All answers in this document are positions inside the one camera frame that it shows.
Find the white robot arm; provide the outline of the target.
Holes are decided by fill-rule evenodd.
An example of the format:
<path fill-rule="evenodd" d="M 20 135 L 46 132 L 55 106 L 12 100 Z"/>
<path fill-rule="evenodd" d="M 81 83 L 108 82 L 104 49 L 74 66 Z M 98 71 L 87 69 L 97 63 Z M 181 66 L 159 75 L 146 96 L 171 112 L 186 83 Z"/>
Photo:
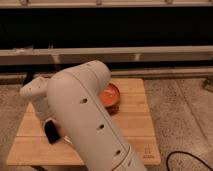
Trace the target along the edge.
<path fill-rule="evenodd" d="M 20 95 L 32 102 L 38 117 L 56 117 L 89 171 L 147 171 L 98 99 L 109 81 L 108 67 L 93 60 L 49 79 L 38 77 Z"/>

